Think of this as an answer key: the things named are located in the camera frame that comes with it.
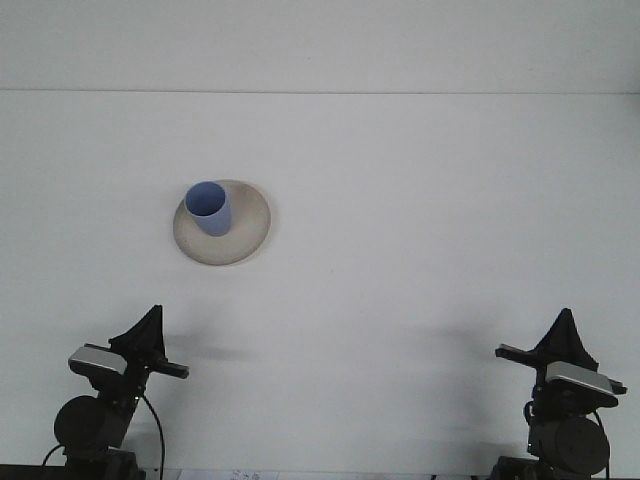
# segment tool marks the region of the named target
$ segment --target blue cup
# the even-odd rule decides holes
[[[184,205],[205,233],[220,237],[231,229],[229,195],[220,184],[196,183],[185,195]]]

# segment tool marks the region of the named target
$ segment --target beige plate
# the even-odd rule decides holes
[[[219,180],[231,201],[231,230],[214,237],[204,233],[180,202],[173,217],[173,236],[180,250],[196,262],[229,265],[247,258],[262,244],[271,225],[271,212],[264,197],[251,185]]]

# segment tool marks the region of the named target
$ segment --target black cable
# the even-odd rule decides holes
[[[527,421],[527,425],[531,425],[531,410],[533,409],[533,401],[527,402],[522,409],[524,419]]]
[[[47,465],[47,462],[49,461],[49,457],[53,455],[53,452],[55,452],[59,448],[62,448],[62,445],[56,445],[51,450],[49,450],[49,453],[45,455],[44,460],[42,461],[42,467],[45,467]]]
[[[598,421],[598,425],[600,425],[600,428],[602,429],[602,433],[604,434],[604,436],[607,436],[607,433],[604,431],[604,424],[602,423],[602,419],[600,418],[600,415],[598,414],[598,412],[593,412],[593,415],[596,417],[596,420]],[[607,461],[607,469],[605,470],[605,478],[606,480],[609,480],[611,478],[611,470],[610,470],[610,465],[609,462]]]
[[[142,395],[142,399],[144,400],[144,403],[147,404],[147,407],[149,407],[149,411],[151,412],[151,415],[153,415],[153,418],[156,420],[156,423],[158,424],[158,433],[160,433],[160,480],[163,480],[165,445],[164,445],[164,433],[162,432],[162,425],[160,424],[160,419],[158,418],[158,414],[151,406],[151,403],[149,402],[147,397],[145,395]]]

